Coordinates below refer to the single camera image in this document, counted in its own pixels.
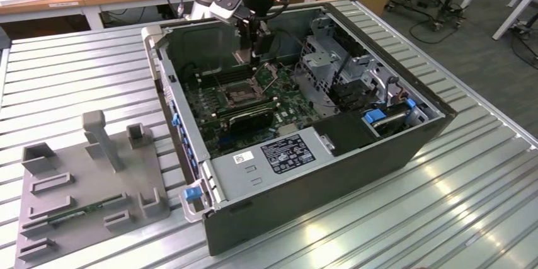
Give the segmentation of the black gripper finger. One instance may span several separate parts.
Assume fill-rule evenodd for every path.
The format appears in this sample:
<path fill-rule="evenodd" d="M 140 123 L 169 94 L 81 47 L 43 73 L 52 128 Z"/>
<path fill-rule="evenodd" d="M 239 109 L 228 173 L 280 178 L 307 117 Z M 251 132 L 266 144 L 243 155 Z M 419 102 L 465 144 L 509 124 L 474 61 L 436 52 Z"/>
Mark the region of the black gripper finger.
<path fill-rule="evenodd" d="M 254 54 L 256 43 L 256 31 L 259 22 L 250 16 L 239 22 L 239 57 L 250 68 L 256 68 L 259 59 Z"/>
<path fill-rule="evenodd" d="M 256 57 L 262 57 L 274 43 L 274 32 L 259 28 L 256 31 Z"/>

